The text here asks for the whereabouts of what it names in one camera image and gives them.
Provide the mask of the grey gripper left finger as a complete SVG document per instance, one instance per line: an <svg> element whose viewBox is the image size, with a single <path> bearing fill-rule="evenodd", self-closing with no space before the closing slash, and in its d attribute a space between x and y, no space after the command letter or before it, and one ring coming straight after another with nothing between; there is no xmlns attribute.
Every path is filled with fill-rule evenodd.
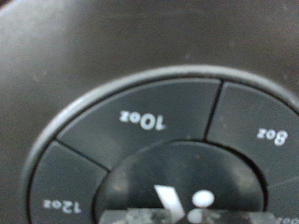
<svg viewBox="0 0 299 224"><path fill-rule="evenodd" d="M160 208L106 210L98 224L172 224L172 216L169 210Z"/></svg>

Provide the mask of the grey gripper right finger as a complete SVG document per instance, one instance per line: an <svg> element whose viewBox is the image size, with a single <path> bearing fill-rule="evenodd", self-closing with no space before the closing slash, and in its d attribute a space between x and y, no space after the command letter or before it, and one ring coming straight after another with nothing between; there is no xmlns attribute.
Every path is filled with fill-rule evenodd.
<svg viewBox="0 0 299 224"><path fill-rule="evenodd" d="M193 209L187 215L191 224L278 224L271 213Z"/></svg>

